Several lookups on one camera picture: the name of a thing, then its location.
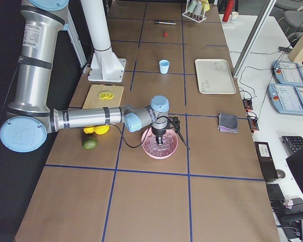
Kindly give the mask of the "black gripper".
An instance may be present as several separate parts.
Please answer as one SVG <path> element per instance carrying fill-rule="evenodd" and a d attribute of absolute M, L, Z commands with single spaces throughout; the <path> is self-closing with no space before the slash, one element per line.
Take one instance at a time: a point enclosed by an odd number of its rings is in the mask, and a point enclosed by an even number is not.
<path fill-rule="evenodd" d="M 157 146 L 163 145 L 163 134 L 166 130 L 174 129 L 175 133 L 180 133 L 180 120 L 178 117 L 160 116 L 157 121 L 152 124 L 152 133 L 156 136 Z"/>

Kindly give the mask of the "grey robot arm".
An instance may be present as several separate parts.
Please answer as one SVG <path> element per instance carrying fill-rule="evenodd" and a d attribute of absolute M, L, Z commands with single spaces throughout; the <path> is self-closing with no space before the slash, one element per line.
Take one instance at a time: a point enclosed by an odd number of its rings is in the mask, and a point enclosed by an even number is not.
<path fill-rule="evenodd" d="M 17 88 L 7 106 L 7 119 L 0 126 L 1 142 L 16 152 L 38 149 L 49 133 L 61 129 L 123 123 L 128 131 L 151 127 L 158 145 L 169 129 L 180 133 L 177 117 L 170 117 L 169 101 L 154 96 L 150 104 L 137 109 L 131 105 L 80 110 L 49 109 L 46 104 L 58 32 L 69 20 L 68 1 L 22 1 L 26 23 L 22 52 L 16 68 Z"/>

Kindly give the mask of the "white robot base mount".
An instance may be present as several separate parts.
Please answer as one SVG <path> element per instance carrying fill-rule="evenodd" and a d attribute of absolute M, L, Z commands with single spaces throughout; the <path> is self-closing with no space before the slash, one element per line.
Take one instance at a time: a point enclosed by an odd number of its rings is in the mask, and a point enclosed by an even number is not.
<path fill-rule="evenodd" d="M 112 50 L 103 2 L 82 0 L 81 5 L 94 49 L 88 79 L 122 82 L 126 60 L 117 58 Z"/>

